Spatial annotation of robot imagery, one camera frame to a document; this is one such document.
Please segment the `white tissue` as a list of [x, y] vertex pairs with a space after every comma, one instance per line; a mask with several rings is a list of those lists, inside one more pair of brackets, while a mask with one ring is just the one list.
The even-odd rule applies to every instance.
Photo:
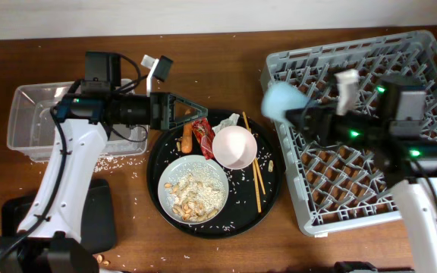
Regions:
[[240, 115], [237, 113], [231, 114], [228, 118], [220, 121], [220, 123], [212, 128], [213, 132], [217, 134], [220, 130], [230, 127], [236, 126]]

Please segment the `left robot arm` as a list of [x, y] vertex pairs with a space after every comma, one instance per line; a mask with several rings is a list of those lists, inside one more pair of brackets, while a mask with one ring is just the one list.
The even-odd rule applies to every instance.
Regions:
[[36, 197], [13, 237], [0, 237], [0, 272], [99, 272], [81, 245], [81, 224], [95, 165], [114, 125], [173, 130], [208, 115], [207, 108], [172, 93], [155, 93], [152, 79], [168, 77], [173, 61], [143, 56], [147, 75], [121, 82], [114, 52], [87, 52], [85, 76], [49, 113], [55, 139]]

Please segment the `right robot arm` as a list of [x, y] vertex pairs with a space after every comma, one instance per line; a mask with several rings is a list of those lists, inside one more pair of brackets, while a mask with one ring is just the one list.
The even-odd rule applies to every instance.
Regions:
[[437, 142], [421, 136], [427, 91], [415, 77], [390, 74], [375, 86], [373, 115], [330, 105], [287, 110], [285, 117], [308, 140], [373, 152], [408, 232], [414, 269], [437, 272]]

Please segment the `red snack wrapper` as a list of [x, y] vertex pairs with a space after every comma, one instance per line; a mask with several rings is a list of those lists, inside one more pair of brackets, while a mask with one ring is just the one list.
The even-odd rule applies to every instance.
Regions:
[[200, 145], [200, 150], [205, 159], [214, 158], [212, 151], [212, 142], [215, 137], [207, 118], [201, 118], [192, 123], [193, 135], [196, 137], [197, 142]]

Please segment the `light blue cup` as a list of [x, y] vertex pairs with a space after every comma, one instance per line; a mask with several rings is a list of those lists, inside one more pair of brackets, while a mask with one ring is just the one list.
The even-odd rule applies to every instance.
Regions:
[[301, 93], [295, 86], [286, 82], [273, 83], [265, 92], [261, 103], [264, 117], [288, 126], [292, 123], [286, 118], [286, 111], [304, 108], [309, 97]]

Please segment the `grey plate with scraps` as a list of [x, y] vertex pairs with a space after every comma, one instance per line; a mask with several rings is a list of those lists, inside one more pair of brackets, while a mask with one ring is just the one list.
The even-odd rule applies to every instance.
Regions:
[[159, 177], [159, 205], [178, 224], [203, 224], [218, 216], [229, 194], [222, 167], [201, 155], [173, 161]]

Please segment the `orange carrot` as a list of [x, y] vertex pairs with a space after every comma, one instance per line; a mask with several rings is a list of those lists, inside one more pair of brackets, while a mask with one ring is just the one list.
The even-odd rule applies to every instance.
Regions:
[[193, 149], [193, 127], [192, 123], [186, 123], [183, 128], [183, 134], [181, 138], [181, 151], [184, 154], [189, 154]]

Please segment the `pink bowl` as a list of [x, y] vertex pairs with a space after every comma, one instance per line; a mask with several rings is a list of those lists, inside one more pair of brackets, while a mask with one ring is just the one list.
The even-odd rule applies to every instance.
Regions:
[[257, 142], [246, 128], [230, 126], [215, 135], [212, 151], [220, 165], [240, 170], [251, 165], [256, 158]]

